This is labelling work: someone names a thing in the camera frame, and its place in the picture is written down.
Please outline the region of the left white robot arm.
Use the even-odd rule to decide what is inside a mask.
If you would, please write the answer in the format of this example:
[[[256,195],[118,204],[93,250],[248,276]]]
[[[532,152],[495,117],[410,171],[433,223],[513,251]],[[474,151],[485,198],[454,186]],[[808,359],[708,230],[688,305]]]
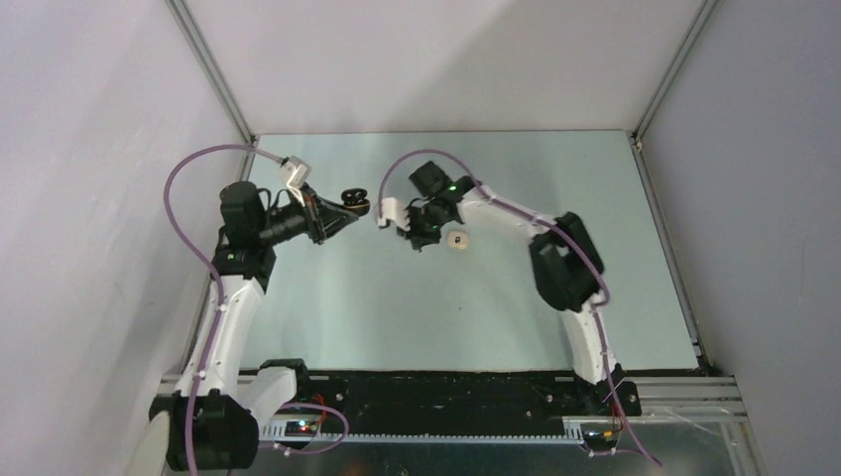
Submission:
[[[170,417],[166,462],[174,471],[246,469],[262,427],[284,407],[301,413],[313,400],[302,360],[261,366],[245,389],[238,384],[245,344],[276,263],[275,246],[299,236],[320,245],[366,215],[364,188],[340,202],[308,184],[288,190],[289,202],[265,204],[263,189],[235,181],[220,191],[223,225],[212,259],[211,287],[192,354],[170,394],[154,399],[150,415]]]

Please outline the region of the beige earbud charging case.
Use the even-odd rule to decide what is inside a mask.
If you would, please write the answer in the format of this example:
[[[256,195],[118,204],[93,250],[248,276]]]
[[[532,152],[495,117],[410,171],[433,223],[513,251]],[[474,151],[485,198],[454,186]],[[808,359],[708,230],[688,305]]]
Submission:
[[[469,234],[464,230],[452,230],[447,234],[446,244],[458,251],[465,251],[468,249],[470,243]]]

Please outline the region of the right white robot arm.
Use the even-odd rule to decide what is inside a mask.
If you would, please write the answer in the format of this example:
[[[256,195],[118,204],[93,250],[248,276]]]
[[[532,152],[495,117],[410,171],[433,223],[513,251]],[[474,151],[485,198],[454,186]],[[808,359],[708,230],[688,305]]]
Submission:
[[[382,224],[396,223],[399,236],[416,251],[437,244],[449,223],[478,225],[509,233],[524,243],[542,300],[561,314],[573,353],[580,407],[601,415],[617,400],[608,380],[617,361],[592,313],[604,302],[605,267],[581,218],[567,212],[551,217],[502,197],[471,177],[450,178],[434,162],[410,175],[419,198],[408,205],[384,201]]]

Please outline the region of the black earbud charging case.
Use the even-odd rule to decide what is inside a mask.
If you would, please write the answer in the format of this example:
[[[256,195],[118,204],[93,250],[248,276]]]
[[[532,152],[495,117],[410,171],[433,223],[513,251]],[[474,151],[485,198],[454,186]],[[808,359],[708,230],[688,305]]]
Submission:
[[[365,188],[354,187],[342,191],[342,207],[358,216],[366,215],[371,209],[371,201]]]

